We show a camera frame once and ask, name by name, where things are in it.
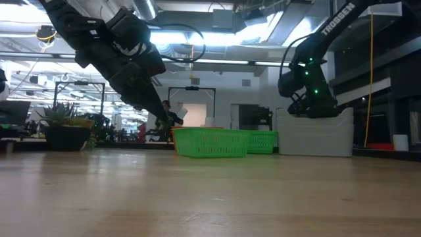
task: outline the succulent plant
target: succulent plant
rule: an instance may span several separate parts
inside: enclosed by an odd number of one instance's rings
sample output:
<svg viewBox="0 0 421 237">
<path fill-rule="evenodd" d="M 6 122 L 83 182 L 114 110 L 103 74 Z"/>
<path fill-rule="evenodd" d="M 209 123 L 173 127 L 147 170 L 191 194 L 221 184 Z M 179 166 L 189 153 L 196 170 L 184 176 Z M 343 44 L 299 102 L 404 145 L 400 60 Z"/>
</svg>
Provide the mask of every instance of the succulent plant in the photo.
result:
<svg viewBox="0 0 421 237">
<path fill-rule="evenodd" d="M 49 126 L 63 126 L 72 125 L 72 119 L 76 116 L 78 110 L 69 103 L 58 103 L 53 107 L 44 108 L 44 115 L 38 115 L 42 117 L 42 120 L 48 123 Z"/>
</svg>

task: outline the black planter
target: black planter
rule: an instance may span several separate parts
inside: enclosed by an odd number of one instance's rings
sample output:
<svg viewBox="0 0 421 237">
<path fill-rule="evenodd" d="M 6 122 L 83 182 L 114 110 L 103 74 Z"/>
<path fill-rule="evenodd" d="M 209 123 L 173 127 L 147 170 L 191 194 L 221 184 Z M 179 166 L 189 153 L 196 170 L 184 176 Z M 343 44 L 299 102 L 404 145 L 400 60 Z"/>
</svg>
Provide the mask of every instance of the black planter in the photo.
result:
<svg viewBox="0 0 421 237">
<path fill-rule="evenodd" d="M 49 126 L 45 128 L 45 139 L 55 151 L 79 151 L 89 140 L 91 130 L 69 126 Z"/>
</svg>

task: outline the white plastic bin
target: white plastic bin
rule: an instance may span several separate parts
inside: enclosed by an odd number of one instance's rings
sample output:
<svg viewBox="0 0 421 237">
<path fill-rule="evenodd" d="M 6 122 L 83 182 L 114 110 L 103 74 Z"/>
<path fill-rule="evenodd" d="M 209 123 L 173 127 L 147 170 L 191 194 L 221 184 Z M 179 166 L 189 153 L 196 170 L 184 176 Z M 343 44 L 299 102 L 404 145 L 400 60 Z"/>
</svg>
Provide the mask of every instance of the white plastic bin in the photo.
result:
<svg viewBox="0 0 421 237">
<path fill-rule="evenodd" d="M 353 151 L 353 109 L 335 118 L 297 118 L 278 110 L 278 143 L 281 155 L 350 157 Z"/>
</svg>

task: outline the potted plant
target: potted plant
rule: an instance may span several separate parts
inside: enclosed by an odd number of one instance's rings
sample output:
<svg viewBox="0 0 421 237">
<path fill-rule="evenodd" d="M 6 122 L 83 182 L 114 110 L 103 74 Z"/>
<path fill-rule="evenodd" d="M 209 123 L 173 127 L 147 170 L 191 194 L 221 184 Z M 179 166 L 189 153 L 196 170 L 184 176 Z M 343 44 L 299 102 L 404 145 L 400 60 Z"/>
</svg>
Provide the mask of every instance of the potted plant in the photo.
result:
<svg viewBox="0 0 421 237">
<path fill-rule="evenodd" d="M 53 150 L 79 151 L 91 135 L 92 120 L 76 117 L 77 109 L 69 103 L 58 103 L 44 108 L 40 115 L 49 126 L 45 127 L 45 139 Z"/>
</svg>

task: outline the red object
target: red object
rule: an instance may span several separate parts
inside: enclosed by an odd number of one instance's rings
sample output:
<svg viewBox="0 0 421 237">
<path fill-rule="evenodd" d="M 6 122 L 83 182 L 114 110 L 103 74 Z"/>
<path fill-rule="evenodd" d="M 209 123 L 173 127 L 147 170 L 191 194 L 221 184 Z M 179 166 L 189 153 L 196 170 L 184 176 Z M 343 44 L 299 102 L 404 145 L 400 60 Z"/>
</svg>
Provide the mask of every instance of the red object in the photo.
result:
<svg viewBox="0 0 421 237">
<path fill-rule="evenodd" d="M 371 149 L 382 149 L 386 151 L 394 151 L 393 144 L 367 144 Z"/>
<path fill-rule="evenodd" d="M 183 127 L 183 126 L 173 126 L 173 127 L 171 127 L 172 129 L 177 129 L 177 128 L 191 128 L 191 127 Z M 225 129 L 225 128 L 217 128 L 217 127 L 200 127 L 200 128 L 215 128 L 215 129 Z M 176 150 L 176 152 L 177 152 L 177 147 L 176 147 L 176 139 L 175 139 L 175 137 L 174 137 L 174 133 L 172 132 L 172 129 L 171 129 L 171 136 L 172 136 L 172 141 L 174 142 L 174 149 Z"/>
<path fill-rule="evenodd" d="M 142 124 L 140 126 L 138 126 L 139 132 L 137 133 L 137 141 L 140 143 L 145 143 L 146 142 L 146 124 Z"/>
</svg>

